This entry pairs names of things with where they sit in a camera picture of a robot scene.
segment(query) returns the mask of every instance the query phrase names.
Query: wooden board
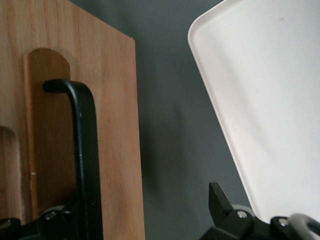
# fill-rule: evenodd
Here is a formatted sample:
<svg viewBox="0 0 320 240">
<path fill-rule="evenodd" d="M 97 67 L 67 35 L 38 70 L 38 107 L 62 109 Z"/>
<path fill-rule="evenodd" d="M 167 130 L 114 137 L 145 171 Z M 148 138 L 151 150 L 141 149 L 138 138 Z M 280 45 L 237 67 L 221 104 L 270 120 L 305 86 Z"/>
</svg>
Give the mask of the wooden board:
<svg viewBox="0 0 320 240">
<path fill-rule="evenodd" d="M 16 136 L 0 127 L 0 219 L 23 217 L 20 167 Z"/>
<path fill-rule="evenodd" d="M 72 114 L 66 94 L 45 93 L 42 83 L 70 79 L 67 60 L 48 48 L 24 56 L 25 102 L 32 216 L 65 205 L 76 195 Z"/>
<path fill-rule="evenodd" d="M 0 126 L 20 146 L 23 215 L 32 219 L 23 56 L 60 53 L 97 113 L 104 239 L 143 240 L 135 42 L 66 0 L 0 1 Z"/>
</svg>

